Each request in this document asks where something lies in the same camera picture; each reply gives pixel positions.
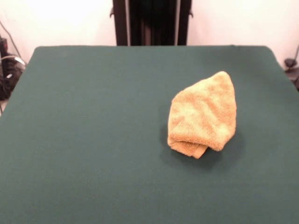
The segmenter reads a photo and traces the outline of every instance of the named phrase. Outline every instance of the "crumpled towel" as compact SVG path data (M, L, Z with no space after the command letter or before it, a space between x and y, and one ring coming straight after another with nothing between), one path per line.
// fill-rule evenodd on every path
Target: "crumpled towel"
M229 75L218 72L179 92L168 119L168 145L198 159L208 147L221 151L236 129L235 90Z

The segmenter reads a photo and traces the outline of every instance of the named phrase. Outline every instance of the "cable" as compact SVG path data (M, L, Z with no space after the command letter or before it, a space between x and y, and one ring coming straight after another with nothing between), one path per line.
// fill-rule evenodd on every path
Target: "cable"
M15 45L15 43L14 43L14 40L13 40L13 38L12 38L12 36L10 35L10 33L8 32L8 30L4 27L4 25L2 24L2 22L0 21L0 25L2 26L2 28L5 30L5 32L7 32L7 34L8 34L8 36L9 36L9 38L10 38L10 40L11 40L11 42L13 43L13 46L14 46L14 48L15 48L15 50L17 51L17 53L18 53L18 56L19 57L21 57L21 55L20 55L20 52L19 52L19 50L18 50L18 48L17 48L17 46Z
M292 64L291 67L293 67L293 66L295 65L295 63L296 63L296 58L298 57L298 53L299 53L299 45L298 45L298 47L297 47L297 51L296 51L296 54L295 54L295 57L294 57L294 61L293 61L293 64Z
M6 56L1 58L1 61L5 60L5 59L8 59L8 58L13 58L17 62L23 64L24 66L27 66L27 63L23 59L21 59L20 57L18 57L16 55L6 55Z

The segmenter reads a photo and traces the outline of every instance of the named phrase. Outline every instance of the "black cable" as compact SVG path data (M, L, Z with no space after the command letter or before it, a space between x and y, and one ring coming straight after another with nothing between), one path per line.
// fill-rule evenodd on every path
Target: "black cable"
M4 25L2 24L1 21L0 21L0 25L1 25L2 28L5 30L5 32L7 32L7 34L8 34L8 36L9 36L11 42L13 43L13 46L14 46L15 50L16 50L17 53L18 53L18 56L19 56L20 58L22 58L21 55L20 55L20 53L19 53L19 50L18 50L17 46L16 46L15 43L14 43L14 40L13 40L12 36L11 36L10 33L8 32L8 30L4 27Z
M296 63L296 58L298 57L298 53L299 53L299 45L298 45L298 47L297 47L297 51L296 51L296 54L295 54L295 57L294 57L294 61L293 61L293 64L292 64L291 67L293 67L293 66L295 65L295 63Z

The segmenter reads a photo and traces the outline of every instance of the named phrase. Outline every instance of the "green tabletop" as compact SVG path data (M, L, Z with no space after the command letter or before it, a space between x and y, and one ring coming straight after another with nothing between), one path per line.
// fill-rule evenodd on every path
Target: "green tabletop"
M235 136L172 151L172 98L221 70ZM266 47L37 48L0 118L0 223L297 224L298 115Z

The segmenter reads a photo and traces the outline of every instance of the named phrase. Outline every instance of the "white wall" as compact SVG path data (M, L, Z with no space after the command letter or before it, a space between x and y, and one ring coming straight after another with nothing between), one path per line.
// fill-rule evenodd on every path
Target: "white wall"
M116 45L112 5L112 0L0 0L0 20L29 61L38 46ZM0 33L7 37L1 27Z
M299 44L299 0L193 0L188 45L266 45L284 65Z
M75 2L0 0L0 20L26 61L41 45L115 45L112 0ZM299 0L193 0L192 9L189 45L267 45L283 65L299 44Z

